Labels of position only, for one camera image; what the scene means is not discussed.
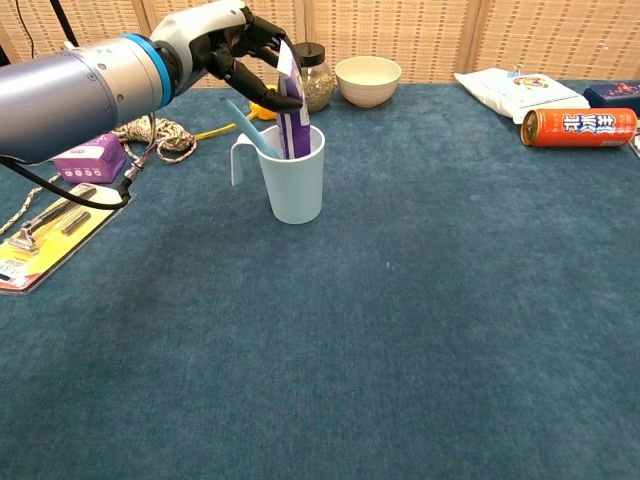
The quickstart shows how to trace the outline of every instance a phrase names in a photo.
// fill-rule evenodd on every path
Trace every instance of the toothpaste tube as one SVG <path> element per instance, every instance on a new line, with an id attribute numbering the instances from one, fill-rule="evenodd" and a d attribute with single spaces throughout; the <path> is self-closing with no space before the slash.
<path id="1" fill-rule="evenodd" d="M 311 125 L 309 110 L 293 52 L 286 42 L 280 43 L 278 59 L 278 93 L 302 101 L 302 108 L 293 113 L 279 113 L 276 117 L 280 132 L 283 158 L 293 159 L 311 153 Z"/>

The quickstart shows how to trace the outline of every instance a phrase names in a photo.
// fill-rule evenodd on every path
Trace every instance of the purple box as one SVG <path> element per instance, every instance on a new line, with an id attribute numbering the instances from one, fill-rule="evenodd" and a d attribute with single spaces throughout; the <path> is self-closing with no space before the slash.
<path id="1" fill-rule="evenodd" d="M 111 183 L 126 160 L 127 153 L 113 133 L 100 135 L 53 157 L 58 172 L 69 183 Z"/>

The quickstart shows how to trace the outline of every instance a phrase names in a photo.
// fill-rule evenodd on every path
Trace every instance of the blue tablecloth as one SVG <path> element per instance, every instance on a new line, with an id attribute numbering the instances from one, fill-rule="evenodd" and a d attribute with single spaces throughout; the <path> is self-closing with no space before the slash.
<path id="1" fill-rule="evenodd" d="M 210 130 L 223 94 L 159 115 Z M 257 160 L 230 185 L 234 132 L 0 297 L 0 478 L 637 478 L 632 151 L 524 147 L 460 85 L 312 121 L 313 222 Z M 32 186 L 0 171 L 0 218 Z"/>

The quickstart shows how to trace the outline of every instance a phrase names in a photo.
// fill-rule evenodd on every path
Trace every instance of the robotic hand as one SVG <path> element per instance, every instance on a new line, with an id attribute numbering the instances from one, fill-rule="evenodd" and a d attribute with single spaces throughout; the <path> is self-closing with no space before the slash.
<path id="1" fill-rule="evenodd" d="M 244 2 L 217 0 L 168 15 L 150 38 L 124 34 L 2 67 L 0 163 L 24 174 L 18 163 L 41 163 L 155 112 L 208 73 L 271 111 L 297 110 L 299 101 L 237 60 L 275 67 L 281 42 L 290 43 L 286 33 Z"/>

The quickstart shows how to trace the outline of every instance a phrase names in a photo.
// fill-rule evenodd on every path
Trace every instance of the can label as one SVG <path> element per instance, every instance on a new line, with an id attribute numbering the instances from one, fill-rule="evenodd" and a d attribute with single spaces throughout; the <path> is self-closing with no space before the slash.
<path id="1" fill-rule="evenodd" d="M 522 142 L 534 147 L 617 147 L 633 138 L 630 108 L 537 109 L 522 123 Z"/>

